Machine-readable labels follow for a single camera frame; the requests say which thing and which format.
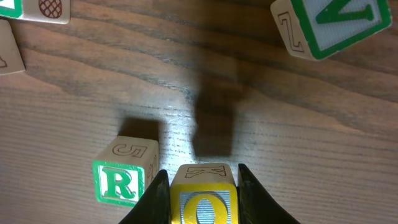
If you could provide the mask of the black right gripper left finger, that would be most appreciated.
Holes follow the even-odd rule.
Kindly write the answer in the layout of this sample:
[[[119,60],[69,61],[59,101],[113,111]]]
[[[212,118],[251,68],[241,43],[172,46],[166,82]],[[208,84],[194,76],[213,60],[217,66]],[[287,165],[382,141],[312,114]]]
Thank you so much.
[[[142,197],[119,224],[171,224],[168,173],[160,170]]]

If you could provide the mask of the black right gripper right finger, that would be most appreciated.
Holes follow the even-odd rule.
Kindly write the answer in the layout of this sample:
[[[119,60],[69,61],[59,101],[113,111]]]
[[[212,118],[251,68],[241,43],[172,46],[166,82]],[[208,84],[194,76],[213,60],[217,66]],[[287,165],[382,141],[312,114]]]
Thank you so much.
[[[238,164],[238,196],[241,224],[300,224],[272,198],[245,164]]]

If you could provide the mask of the green R letter block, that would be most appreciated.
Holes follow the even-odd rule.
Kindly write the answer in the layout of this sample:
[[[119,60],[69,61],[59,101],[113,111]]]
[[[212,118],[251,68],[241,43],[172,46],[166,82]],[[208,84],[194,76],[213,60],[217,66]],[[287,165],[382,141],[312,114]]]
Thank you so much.
[[[96,199],[134,207],[158,171],[158,141],[117,136],[93,161]]]

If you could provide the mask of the yellow O letter block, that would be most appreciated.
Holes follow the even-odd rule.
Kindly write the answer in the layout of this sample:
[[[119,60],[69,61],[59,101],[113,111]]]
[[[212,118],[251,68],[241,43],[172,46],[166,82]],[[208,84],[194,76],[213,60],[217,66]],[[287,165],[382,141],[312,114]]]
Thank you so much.
[[[239,223],[237,188],[227,164],[180,166],[170,198],[172,223]]]

